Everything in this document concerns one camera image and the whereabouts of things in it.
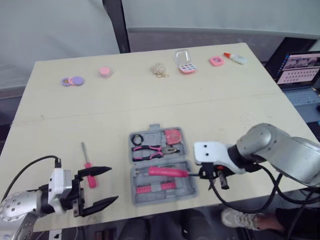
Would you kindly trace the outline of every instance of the white glue bottle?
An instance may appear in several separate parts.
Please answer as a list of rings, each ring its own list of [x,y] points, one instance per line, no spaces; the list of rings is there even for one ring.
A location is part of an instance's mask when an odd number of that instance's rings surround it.
[[[232,53],[225,52],[223,55],[225,55],[228,59],[232,59],[233,61],[235,61],[238,64],[246,64],[248,61],[245,57],[240,56],[238,54],[232,54]]]

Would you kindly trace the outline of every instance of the black cable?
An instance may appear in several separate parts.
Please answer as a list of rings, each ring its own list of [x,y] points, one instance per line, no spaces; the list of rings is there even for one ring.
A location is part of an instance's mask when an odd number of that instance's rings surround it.
[[[320,197],[315,197],[312,199],[305,199],[305,200],[296,200],[296,199],[292,199],[288,196],[286,196],[280,189],[279,189],[279,182],[282,178],[282,174],[280,173],[277,177],[277,179],[275,180],[274,176],[272,175],[272,173],[264,166],[259,165],[261,169],[263,169],[270,177],[270,179],[272,180],[273,183],[273,189],[272,192],[268,198],[268,200],[265,202],[265,204],[260,207],[259,209],[244,209],[244,208],[240,208],[240,207],[236,207],[232,204],[230,204],[229,202],[225,201],[219,194],[217,188],[215,187],[214,181],[213,179],[209,179],[210,182],[210,186],[212,188],[212,190],[214,191],[215,195],[217,196],[217,198],[227,207],[232,208],[234,210],[240,211],[240,212],[244,212],[244,213],[248,213],[248,214],[256,214],[261,212],[262,210],[266,209],[272,202],[272,200],[274,199],[276,192],[278,192],[279,196],[282,197],[284,200],[293,203],[293,204],[298,204],[298,205],[309,205],[309,204],[314,204],[320,201]]]
[[[306,196],[305,200],[308,200],[308,199],[311,197],[312,194],[313,194],[312,191],[309,192],[309,194]],[[286,236],[286,239],[287,239],[287,240],[290,239],[290,236],[291,236],[291,234],[292,234],[292,231],[294,230],[294,227],[295,227],[298,219],[300,218],[302,212],[304,211],[305,207],[306,207],[305,204],[301,205],[301,207],[299,208],[298,212],[297,212],[296,215],[294,216],[294,219],[292,220],[292,223],[290,224],[290,227],[289,227],[289,229],[288,229],[288,233],[287,233],[287,236]]]
[[[84,227],[79,227],[79,228],[81,229],[83,240],[86,240],[85,228]]]
[[[305,197],[308,196],[307,194],[304,193],[304,191],[303,191],[302,189],[299,189],[299,192],[300,192],[301,194],[303,194]]]
[[[5,191],[4,193],[4,196],[1,200],[1,202],[8,196],[12,186],[15,184],[15,182],[17,181],[17,179],[20,177],[20,175],[28,168],[30,167],[31,165],[41,161],[41,160],[44,160],[44,159],[50,159],[50,158],[54,158],[54,167],[55,168],[61,168],[61,160],[60,158],[58,158],[57,156],[54,156],[54,155],[48,155],[48,156],[43,156],[43,157],[40,157],[32,162],[30,162],[29,164],[27,164],[15,177],[14,179],[12,180],[12,182],[10,183],[9,187],[7,188],[7,190]]]
[[[215,195],[217,196],[217,198],[224,204],[226,205],[227,207],[229,208],[232,208],[234,210],[237,210],[237,211],[240,211],[240,212],[244,212],[244,213],[248,213],[248,214],[257,214],[257,213],[260,213],[261,211],[265,210],[267,207],[269,207],[269,205],[271,204],[272,200],[274,199],[275,195],[276,195],[276,191],[277,191],[277,187],[280,180],[282,178],[282,174],[279,174],[279,176],[277,177],[276,179],[276,184],[274,185],[273,189],[272,189],[272,192],[268,198],[268,200],[265,202],[265,204],[258,208],[258,209],[245,209],[245,208],[240,208],[240,207],[236,207],[232,204],[230,204],[229,202],[226,202],[219,194],[218,190],[216,189],[215,187],[215,184],[214,184],[214,181],[212,179],[209,179],[209,182],[210,182],[210,185],[211,185],[211,188],[213,189]]]
[[[312,199],[308,199],[308,200],[296,200],[296,199],[292,199],[288,196],[286,196],[279,188],[279,186],[276,184],[276,180],[274,178],[274,176],[271,174],[271,172],[265,168],[264,166],[260,165],[261,169],[263,169],[265,172],[268,173],[269,177],[271,178],[273,185],[276,186],[276,191],[278,192],[279,196],[282,197],[284,200],[292,203],[292,204],[298,204],[298,205],[309,205],[309,204],[315,204],[317,202],[320,201],[320,196],[319,197],[315,197]]]

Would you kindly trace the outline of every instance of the toolbox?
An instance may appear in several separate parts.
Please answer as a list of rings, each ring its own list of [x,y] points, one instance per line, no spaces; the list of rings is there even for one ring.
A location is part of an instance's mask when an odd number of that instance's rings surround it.
[[[165,131],[178,130],[181,133],[179,143],[168,145]],[[133,139],[139,136],[139,143]],[[157,146],[159,148],[173,147],[177,152],[161,154],[155,149],[139,148],[139,146]],[[161,158],[149,158],[160,154]],[[149,130],[133,132],[129,135],[129,159],[134,164],[131,170],[132,201],[137,206],[167,203],[182,199],[193,198],[197,195],[196,182],[192,176],[172,177],[154,176],[148,174],[151,166],[176,168],[191,172],[191,165],[185,159],[187,144],[179,127],[161,128],[159,124],[151,124]]]

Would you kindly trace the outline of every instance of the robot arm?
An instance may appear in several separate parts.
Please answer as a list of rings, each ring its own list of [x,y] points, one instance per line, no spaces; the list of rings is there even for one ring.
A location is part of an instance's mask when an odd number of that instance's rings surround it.
[[[6,197],[0,204],[0,234],[12,233],[12,240],[32,239],[33,228],[38,218],[51,213],[64,214],[73,210],[73,216],[88,216],[102,211],[118,196],[102,199],[84,208],[84,189],[80,182],[85,176],[96,176],[111,170],[110,167],[91,167],[79,170],[72,179],[70,170],[55,167],[49,183],[38,190],[23,191]]]
[[[261,123],[252,127],[235,145],[196,142],[195,162],[202,165],[202,178],[220,178],[259,170],[255,163],[269,162],[281,174],[309,187],[320,185],[320,146],[300,137],[291,137],[279,128]]]

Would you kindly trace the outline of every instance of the screwdriver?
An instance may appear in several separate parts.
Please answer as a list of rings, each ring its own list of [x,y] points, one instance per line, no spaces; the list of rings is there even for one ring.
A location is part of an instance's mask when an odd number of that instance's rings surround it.
[[[148,169],[149,176],[168,176],[168,177],[176,177],[176,178],[185,178],[189,176],[199,176],[197,173],[191,173],[186,170],[177,169],[177,168],[169,168],[169,167],[158,167],[151,166]]]
[[[87,148],[84,142],[81,142],[81,147],[82,147],[82,151],[84,154],[84,159],[85,159],[85,164],[84,167],[86,169],[89,169],[92,167],[91,162],[89,161],[89,157],[88,157],[88,153],[87,153]],[[88,185],[91,189],[94,189],[97,186],[97,182],[96,182],[96,178],[94,176],[87,176],[87,180],[88,180]]]

